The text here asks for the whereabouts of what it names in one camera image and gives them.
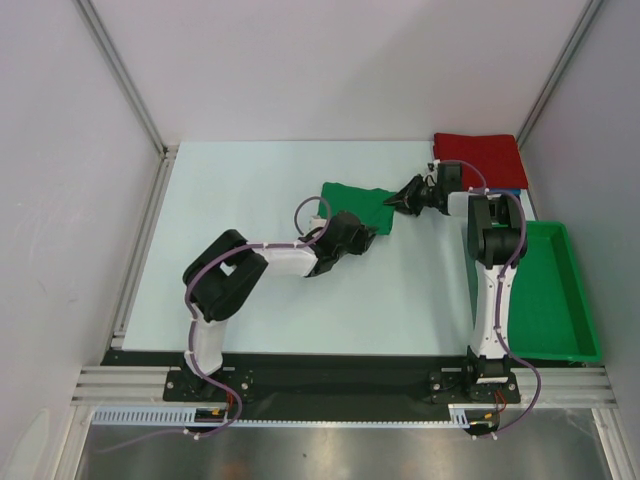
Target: green plastic bin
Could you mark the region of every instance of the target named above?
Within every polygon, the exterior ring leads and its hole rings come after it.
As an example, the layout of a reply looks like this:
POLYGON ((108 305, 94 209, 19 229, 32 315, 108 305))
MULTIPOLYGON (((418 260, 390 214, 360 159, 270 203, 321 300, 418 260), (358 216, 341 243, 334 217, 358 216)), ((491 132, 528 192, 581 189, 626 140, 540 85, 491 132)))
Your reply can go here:
POLYGON ((600 345, 567 229, 558 222, 528 222, 527 239, 511 292, 511 349, 525 358, 599 362, 600 345))

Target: white wall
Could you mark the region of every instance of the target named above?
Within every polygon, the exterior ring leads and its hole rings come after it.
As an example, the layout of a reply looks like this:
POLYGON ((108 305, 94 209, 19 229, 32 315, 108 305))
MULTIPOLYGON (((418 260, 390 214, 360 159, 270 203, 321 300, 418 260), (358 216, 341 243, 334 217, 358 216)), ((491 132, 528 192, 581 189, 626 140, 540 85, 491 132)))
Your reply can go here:
POLYGON ((586 0, 96 0, 164 140, 516 133, 586 0))
POLYGON ((543 219, 567 224, 604 361, 640 452, 640 2, 608 2, 523 154, 543 219))
POLYGON ((2 465, 41 408, 59 440, 158 159, 69 0, 0 4, 0 87, 2 465))

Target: white table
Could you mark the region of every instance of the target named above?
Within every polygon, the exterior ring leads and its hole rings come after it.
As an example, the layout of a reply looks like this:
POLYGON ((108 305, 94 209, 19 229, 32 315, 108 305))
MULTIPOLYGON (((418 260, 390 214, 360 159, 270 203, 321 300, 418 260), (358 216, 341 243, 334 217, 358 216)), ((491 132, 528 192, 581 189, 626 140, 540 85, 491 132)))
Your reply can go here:
MULTIPOLYGON (((296 238, 293 211, 324 182, 398 190, 431 142, 183 143, 124 339, 124 350, 184 350, 182 273, 223 231, 296 238)), ((316 205, 301 216, 314 214, 316 205)), ((459 355, 471 337, 462 221, 396 214, 391 235, 317 278, 263 277, 227 328, 227 352, 459 355)))

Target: green cloth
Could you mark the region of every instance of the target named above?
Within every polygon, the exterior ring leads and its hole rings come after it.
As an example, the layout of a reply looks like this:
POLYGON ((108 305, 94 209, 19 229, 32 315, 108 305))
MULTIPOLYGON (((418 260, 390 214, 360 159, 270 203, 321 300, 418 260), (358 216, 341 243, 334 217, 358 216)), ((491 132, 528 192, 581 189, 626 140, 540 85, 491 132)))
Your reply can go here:
MULTIPOLYGON (((346 210, 356 215, 367 227, 378 227, 378 235, 389 235, 393 227, 394 208, 383 205, 383 202, 394 195, 380 188, 365 190, 363 188, 348 187, 341 183, 325 183, 320 194, 335 215, 346 210)), ((320 203, 318 215, 327 218, 327 209, 320 203)))

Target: red cloth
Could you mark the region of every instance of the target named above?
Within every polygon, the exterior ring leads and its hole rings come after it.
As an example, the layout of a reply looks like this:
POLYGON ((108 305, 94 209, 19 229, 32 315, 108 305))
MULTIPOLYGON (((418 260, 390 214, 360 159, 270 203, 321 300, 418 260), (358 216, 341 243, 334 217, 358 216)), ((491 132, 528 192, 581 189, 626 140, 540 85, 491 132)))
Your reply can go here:
MULTIPOLYGON (((464 160, 476 167, 487 179, 489 188, 521 188, 529 186, 518 145, 513 135, 469 137, 452 133, 436 133, 433 153, 438 160, 464 160)), ((479 186, 478 175, 462 166, 464 188, 479 186)))

